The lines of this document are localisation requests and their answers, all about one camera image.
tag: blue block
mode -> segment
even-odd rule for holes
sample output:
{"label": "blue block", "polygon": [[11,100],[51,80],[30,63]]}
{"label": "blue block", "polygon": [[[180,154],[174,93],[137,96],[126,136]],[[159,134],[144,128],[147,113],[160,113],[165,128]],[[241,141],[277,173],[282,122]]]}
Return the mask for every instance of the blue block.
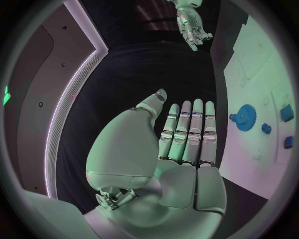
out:
{"label": "blue block", "polygon": [[294,144],[294,137],[290,136],[290,137],[286,137],[285,139],[285,148],[292,148]]}
{"label": "blue block", "polygon": [[281,110],[281,116],[284,122],[288,122],[294,118],[294,112],[290,105],[287,105]]}

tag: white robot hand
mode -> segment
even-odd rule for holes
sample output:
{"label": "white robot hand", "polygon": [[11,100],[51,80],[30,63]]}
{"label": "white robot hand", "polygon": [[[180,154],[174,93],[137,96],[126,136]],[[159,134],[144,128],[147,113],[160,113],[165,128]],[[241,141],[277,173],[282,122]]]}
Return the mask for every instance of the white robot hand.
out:
{"label": "white robot hand", "polygon": [[86,163],[88,183],[100,192],[98,202],[113,210],[136,196],[133,189],[154,175],[158,138],[153,130],[167,95],[163,89],[127,110],[101,131]]}
{"label": "white robot hand", "polygon": [[196,45],[202,45],[204,40],[213,37],[203,29],[202,19],[194,7],[201,6],[202,0],[167,0],[172,1],[177,9],[177,24],[185,41],[193,51]]}
{"label": "white robot hand", "polygon": [[159,159],[188,163],[193,166],[197,163],[215,166],[217,134],[215,107],[212,102],[207,102],[205,105],[205,121],[203,115],[201,99],[194,101],[192,111],[191,102],[185,101],[180,115],[179,106],[173,104],[159,140]]}

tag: led light strip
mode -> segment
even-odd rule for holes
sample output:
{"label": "led light strip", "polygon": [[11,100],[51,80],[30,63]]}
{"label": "led light strip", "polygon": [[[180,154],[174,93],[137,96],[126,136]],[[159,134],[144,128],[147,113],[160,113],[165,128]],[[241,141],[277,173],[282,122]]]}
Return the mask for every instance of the led light strip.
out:
{"label": "led light strip", "polygon": [[83,62],[83,64],[79,67],[79,69],[76,71],[76,73],[66,86],[53,114],[48,131],[44,159],[45,183],[47,195],[50,198],[57,199],[56,158],[64,123],[76,99],[75,96],[79,94],[84,83],[86,82],[90,74],[94,71],[94,69],[98,66],[101,60],[102,58],[97,53],[97,51],[94,51]]}

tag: green light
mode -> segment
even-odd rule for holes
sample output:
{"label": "green light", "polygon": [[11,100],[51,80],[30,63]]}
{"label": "green light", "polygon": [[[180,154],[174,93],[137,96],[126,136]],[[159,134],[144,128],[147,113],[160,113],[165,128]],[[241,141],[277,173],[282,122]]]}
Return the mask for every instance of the green light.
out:
{"label": "green light", "polygon": [[5,105],[9,99],[10,99],[10,93],[8,93],[8,86],[6,86],[5,87],[5,95],[4,95],[3,105]]}

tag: blue gear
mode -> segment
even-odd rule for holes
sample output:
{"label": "blue gear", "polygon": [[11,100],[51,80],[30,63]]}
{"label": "blue gear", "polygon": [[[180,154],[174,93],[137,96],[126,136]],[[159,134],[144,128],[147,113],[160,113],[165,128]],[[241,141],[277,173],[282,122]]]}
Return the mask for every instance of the blue gear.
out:
{"label": "blue gear", "polygon": [[251,130],[256,122],[256,119],[256,110],[251,105],[243,105],[234,118],[238,129],[241,131]]}

